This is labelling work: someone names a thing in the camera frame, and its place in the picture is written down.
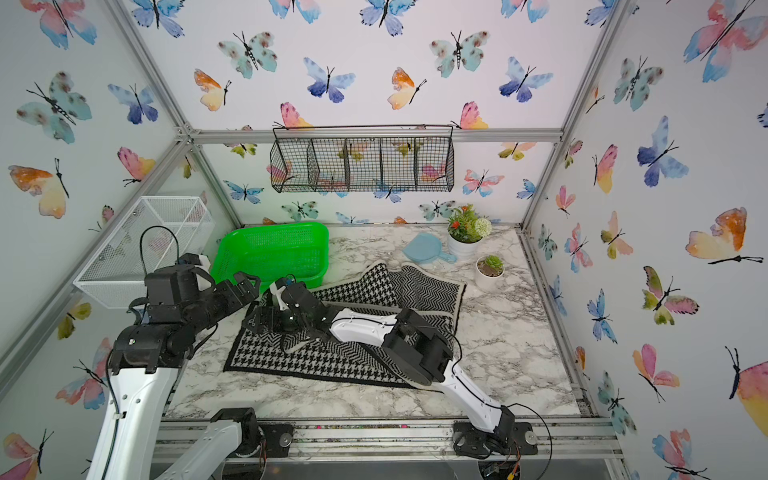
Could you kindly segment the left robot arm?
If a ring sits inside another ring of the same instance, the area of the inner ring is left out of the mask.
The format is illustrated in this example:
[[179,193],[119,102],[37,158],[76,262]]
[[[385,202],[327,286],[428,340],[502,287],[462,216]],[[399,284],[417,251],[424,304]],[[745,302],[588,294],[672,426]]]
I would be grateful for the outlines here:
[[[202,290],[199,282],[212,282]],[[159,427],[173,387],[199,344],[199,334],[251,305],[258,277],[238,272],[212,281],[200,267],[164,267],[146,275],[137,323],[125,328],[108,356],[110,394],[87,473],[90,479],[147,479]]]

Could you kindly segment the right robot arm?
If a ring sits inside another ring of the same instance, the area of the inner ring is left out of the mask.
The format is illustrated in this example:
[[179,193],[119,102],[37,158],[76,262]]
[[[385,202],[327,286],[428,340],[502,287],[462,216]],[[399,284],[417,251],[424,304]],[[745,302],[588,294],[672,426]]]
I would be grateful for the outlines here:
[[302,333],[311,341],[377,347],[408,381],[442,393],[467,417],[453,427],[456,455],[484,460],[538,453],[532,426],[475,384],[459,365],[459,341],[417,311],[365,313],[351,304],[323,301],[304,284],[284,279],[247,299],[243,326],[254,334]]

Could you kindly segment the black white knitted scarf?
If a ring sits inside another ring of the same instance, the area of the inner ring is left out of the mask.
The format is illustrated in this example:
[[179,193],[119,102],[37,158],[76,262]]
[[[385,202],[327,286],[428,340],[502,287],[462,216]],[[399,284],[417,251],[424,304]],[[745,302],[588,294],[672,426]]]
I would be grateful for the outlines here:
[[244,322],[225,370],[393,388],[442,381],[466,286],[415,264],[384,261],[312,294],[317,324],[280,312],[270,294],[260,320]]

